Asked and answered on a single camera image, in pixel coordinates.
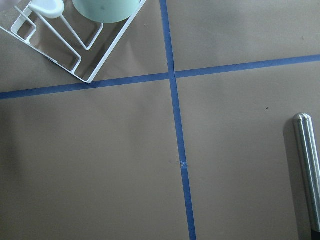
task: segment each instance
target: metal rod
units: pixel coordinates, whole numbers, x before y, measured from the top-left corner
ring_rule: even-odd
[[[311,229],[320,232],[320,167],[311,117],[298,113],[293,117]]]

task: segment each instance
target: stainless steel handle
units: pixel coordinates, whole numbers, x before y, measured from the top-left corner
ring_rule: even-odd
[[[320,167],[311,117],[298,113],[293,117],[295,136],[309,210],[311,229],[320,232]]]

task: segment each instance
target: blue line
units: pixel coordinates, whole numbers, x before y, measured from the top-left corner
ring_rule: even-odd
[[[49,87],[41,87],[41,88],[34,88],[34,89],[27,89],[27,90],[1,92],[0,100],[23,98],[23,97],[30,97],[30,96],[37,96],[37,95],[45,95],[45,94],[72,92],[72,91],[79,91],[79,90],[86,90],[86,89],[105,88],[105,87],[127,85],[127,84],[153,82],[153,81],[166,80],[166,79],[169,79],[168,73],[159,73],[159,74],[151,74],[151,75],[144,75],[144,76],[133,76],[133,77],[118,78],[118,79],[94,81],[90,84],[75,83],[75,84],[60,85],[60,86],[49,86]]]
[[[262,69],[283,65],[291,65],[291,64],[303,64],[310,62],[318,62],[320,61],[320,55],[311,55],[311,56],[299,56],[299,57],[291,57],[291,58],[283,58],[276,60],[267,60],[267,61],[256,61],[249,63],[241,63],[234,65],[225,65],[225,66],[214,66],[214,67],[206,67],[192,70],[183,70],[176,71],[176,78],[185,78],[185,77],[194,77],[208,74],[219,74],[219,73],[227,73],[234,71],[243,71],[250,69]]]
[[[180,112],[178,86],[177,86],[177,80],[175,76],[174,53],[172,48],[169,15],[168,15],[166,0],[160,0],[160,6],[161,6],[161,15],[162,15],[165,51],[166,51],[166,58],[167,58],[167,64],[168,64],[168,70],[169,70],[169,80],[170,80],[170,88],[171,88],[171,96],[172,96],[175,131],[176,131],[179,159],[180,159],[180,165],[181,165],[181,176],[182,176],[182,186],[183,186],[183,192],[184,192],[186,218],[188,223],[190,240],[196,240],[197,237],[196,237],[195,219],[194,219],[194,211],[193,211],[192,200],[191,200],[185,141],[184,141],[184,133],[183,133],[183,127],[182,127],[181,112]]]

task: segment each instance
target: green cup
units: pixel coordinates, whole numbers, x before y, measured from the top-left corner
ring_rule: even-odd
[[[140,0],[72,0],[75,8],[95,22],[111,24],[129,18]]]

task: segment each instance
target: gray surface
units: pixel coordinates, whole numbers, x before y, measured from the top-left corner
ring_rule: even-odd
[[[177,71],[320,52],[319,0],[167,4]]]
[[[16,12],[11,10],[8,13],[0,13],[2,18],[3,14],[6,18],[10,18],[16,15]],[[36,39],[32,39],[32,42],[39,44],[39,38],[36,35],[34,37]],[[0,38],[1,92],[81,82],[5,32],[0,31]],[[45,40],[58,42],[53,38],[49,37]],[[167,71],[160,4],[157,0],[148,0],[94,81],[159,74]]]
[[[319,66],[178,79],[198,240],[310,239],[292,118],[320,139]]]
[[[168,80],[0,111],[0,239],[189,238]]]

